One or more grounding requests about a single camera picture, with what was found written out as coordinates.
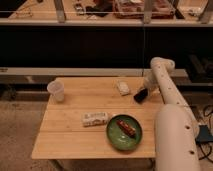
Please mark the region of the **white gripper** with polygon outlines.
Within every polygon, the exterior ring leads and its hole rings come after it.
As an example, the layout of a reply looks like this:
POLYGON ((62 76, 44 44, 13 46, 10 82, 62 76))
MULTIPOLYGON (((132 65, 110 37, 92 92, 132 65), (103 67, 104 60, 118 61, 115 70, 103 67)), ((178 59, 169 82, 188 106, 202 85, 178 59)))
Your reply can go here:
POLYGON ((149 93, 155 91, 158 88, 158 83, 152 71, 147 71, 144 76, 144 87, 149 93))

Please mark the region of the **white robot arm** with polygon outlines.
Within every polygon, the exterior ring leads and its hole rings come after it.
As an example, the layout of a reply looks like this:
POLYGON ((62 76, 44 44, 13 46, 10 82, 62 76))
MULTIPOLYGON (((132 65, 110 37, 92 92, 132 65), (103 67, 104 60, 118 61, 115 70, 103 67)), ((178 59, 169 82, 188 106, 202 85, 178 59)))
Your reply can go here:
POLYGON ((144 87, 158 86, 164 102, 155 116, 155 171, 201 171, 195 143, 199 124, 170 77, 175 62, 154 57, 150 67, 144 87))

